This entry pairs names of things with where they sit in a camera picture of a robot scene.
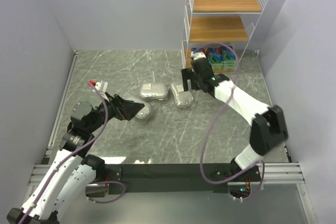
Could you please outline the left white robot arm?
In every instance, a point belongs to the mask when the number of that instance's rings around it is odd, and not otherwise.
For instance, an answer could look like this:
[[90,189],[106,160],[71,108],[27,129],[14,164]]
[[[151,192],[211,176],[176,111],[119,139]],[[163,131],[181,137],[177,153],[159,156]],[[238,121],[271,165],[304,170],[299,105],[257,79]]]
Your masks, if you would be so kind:
[[101,98],[97,107],[87,101],[75,105],[53,163],[27,201],[9,211],[6,217],[9,223],[59,223],[87,185],[107,178],[105,161],[88,153],[96,140],[94,131],[104,130],[113,118],[133,119],[145,105],[117,94],[105,93]]

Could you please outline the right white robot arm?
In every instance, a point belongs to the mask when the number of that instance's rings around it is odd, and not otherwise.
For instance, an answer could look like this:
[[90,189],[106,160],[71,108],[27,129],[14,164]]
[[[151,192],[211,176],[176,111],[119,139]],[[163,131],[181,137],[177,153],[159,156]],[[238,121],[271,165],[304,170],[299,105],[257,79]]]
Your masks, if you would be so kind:
[[285,116],[280,106],[270,106],[240,89],[224,74],[215,74],[202,52],[191,54],[191,67],[181,70],[184,91],[201,90],[214,99],[229,106],[242,116],[250,126],[248,145],[232,160],[229,177],[223,180],[210,180],[206,177],[203,162],[200,171],[203,179],[213,185],[229,182],[258,162],[264,156],[288,139]]

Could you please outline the silver sponge pack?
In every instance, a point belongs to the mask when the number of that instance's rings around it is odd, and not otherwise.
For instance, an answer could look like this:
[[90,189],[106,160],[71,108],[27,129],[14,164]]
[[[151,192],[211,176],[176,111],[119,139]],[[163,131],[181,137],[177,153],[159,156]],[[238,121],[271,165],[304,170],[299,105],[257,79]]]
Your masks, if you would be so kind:
[[172,82],[170,84],[170,90],[173,94],[175,105],[180,109],[188,109],[194,103],[194,98],[190,91],[184,91],[183,84],[181,82]]
[[166,100],[169,88],[165,83],[144,83],[140,87],[139,96],[145,101]]
[[126,100],[134,101],[136,103],[142,103],[144,107],[136,114],[135,118],[141,121],[146,121],[151,117],[152,109],[148,102],[141,100],[140,98],[129,95]]

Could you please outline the silver sponge pack top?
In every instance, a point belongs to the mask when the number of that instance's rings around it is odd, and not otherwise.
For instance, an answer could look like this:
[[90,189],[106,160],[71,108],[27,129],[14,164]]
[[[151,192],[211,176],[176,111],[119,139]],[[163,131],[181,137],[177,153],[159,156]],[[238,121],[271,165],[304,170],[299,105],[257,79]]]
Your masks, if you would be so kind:
[[169,88],[165,83],[144,83],[140,87],[139,96],[145,101],[166,100]]

